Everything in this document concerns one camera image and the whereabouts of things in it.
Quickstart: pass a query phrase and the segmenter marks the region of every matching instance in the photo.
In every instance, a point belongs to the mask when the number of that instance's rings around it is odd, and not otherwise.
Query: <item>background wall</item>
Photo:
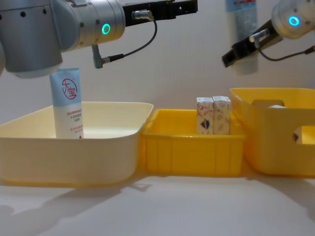
[[[197,14],[158,22],[157,37],[151,46],[103,69],[94,69],[90,48],[65,53],[62,66],[81,69],[83,100],[149,102],[156,108],[195,108],[196,97],[228,94],[233,87],[312,86],[315,55],[277,63],[260,58],[259,73],[244,77],[233,75],[221,62],[221,56],[231,46],[225,1],[198,1]],[[270,19],[277,2],[258,1],[259,25]],[[119,40],[101,45],[101,54],[127,53],[146,43],[153,31],[153,23],[126,28]],[[279,57],[301,51],[312,46],[314,39],[310,33],[299,40],[285,40],[266,53]],[[0,123],[51,104],[48,77],[21,80],[6,72],[2,74]]]

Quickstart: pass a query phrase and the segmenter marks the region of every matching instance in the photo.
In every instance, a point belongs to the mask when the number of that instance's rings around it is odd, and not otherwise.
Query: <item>table surface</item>
[[[0,186],[1,236],[314,236],[315,180],[145,177],[106,188]]]

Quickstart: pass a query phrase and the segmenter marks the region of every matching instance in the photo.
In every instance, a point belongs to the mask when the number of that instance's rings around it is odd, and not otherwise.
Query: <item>white box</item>
[[[213,134],[213,113],[212,98],[197,98],[197,134]]]
[[[214,96],[214,134],[230,134],[231,100],[224,96]]]
[[[279,106],[279,105],[275,105],[275,106],[271,106],[269,108],[276,108],[276,109],[283,109],[283,108],[287,108],[285,106]],[[297,144],[302,144],[302,128],[298,127],[293,131],[292,134],[292,139],[297,143]]]

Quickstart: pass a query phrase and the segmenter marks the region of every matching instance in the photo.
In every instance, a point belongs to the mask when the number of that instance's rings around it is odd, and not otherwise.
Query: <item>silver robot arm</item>
[[[223,63],[225,67],[229,67],[234,62],[257,52],[273,61],[312,53],[315,51],[314,46],[304,52],[271,59],[261,50],[280,42],[283,38],[298,39],[313,30],[315,30],[315,0],[281,0],[273,8],[271,20],[253,35],[232,45],[232,49],[222,57]]]
[[[138,16],[143,10],[157,21],[198,8],[197,0],[126,6],[117,0],[0,0],[0,73],[5,65],[20,78],[49,75],[62,63],[62,52],[116,40],[125,27],[148,22]]]

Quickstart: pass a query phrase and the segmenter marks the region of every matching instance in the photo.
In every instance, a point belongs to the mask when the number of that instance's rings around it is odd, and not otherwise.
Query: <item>yellow plastic crate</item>
[[[306,88],[233,88],[234,115],[248,135],[245,157],[269,175],[315,177],[315,90]],[[254,101],[278,100],[287,109],[254,106]],[[293,131],[302,127],[302,144]]]
[[[197,135],[195,110],[156,110],[143,133],[145,168],[152,174],[239,176],[246,138],[235,117],[232,135]]]

